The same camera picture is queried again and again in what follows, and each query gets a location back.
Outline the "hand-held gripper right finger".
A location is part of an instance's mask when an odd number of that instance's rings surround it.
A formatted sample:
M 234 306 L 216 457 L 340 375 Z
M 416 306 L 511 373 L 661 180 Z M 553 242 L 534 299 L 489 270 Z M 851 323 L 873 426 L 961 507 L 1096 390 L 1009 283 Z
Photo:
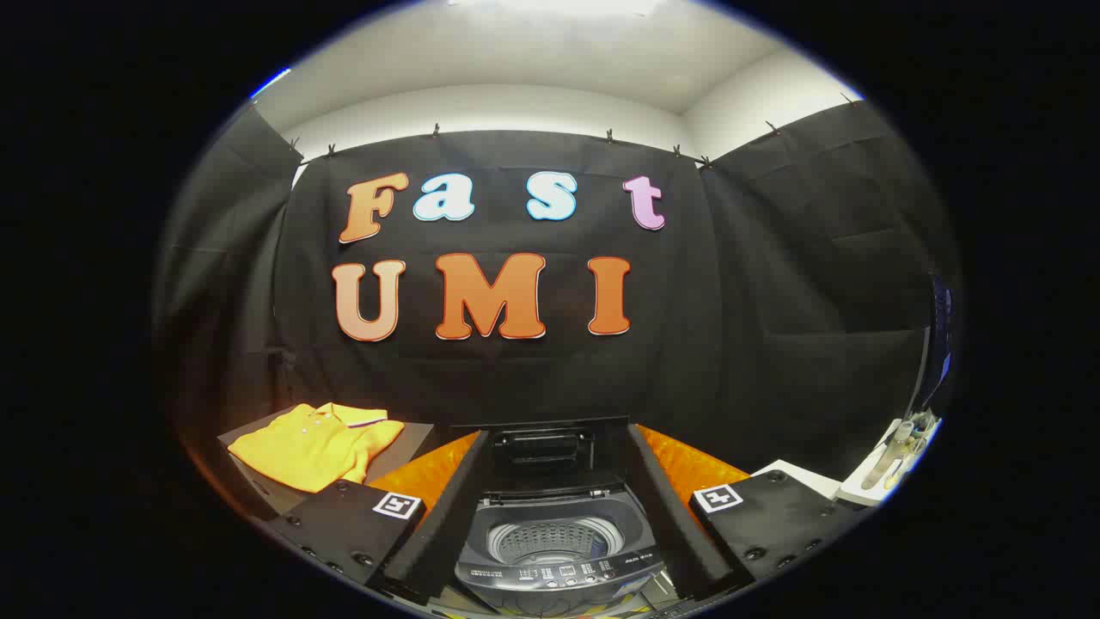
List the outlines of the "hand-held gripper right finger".
M 644 425 L 629 424 L 625 436 L 628 485 L 688 599 L 777 579 L 864 517 L 785 471 L 745 475 Z

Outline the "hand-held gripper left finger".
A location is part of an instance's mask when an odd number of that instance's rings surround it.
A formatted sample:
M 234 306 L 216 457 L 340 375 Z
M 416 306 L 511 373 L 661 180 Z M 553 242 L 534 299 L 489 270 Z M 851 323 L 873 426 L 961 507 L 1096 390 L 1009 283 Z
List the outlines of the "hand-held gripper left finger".
M 336 480 L 272 518 L 271 537 L 358 592 L 427 604 L 455 576 L 492 471 L 490 432 L 470 439 L 433 502 L 410 491 Z

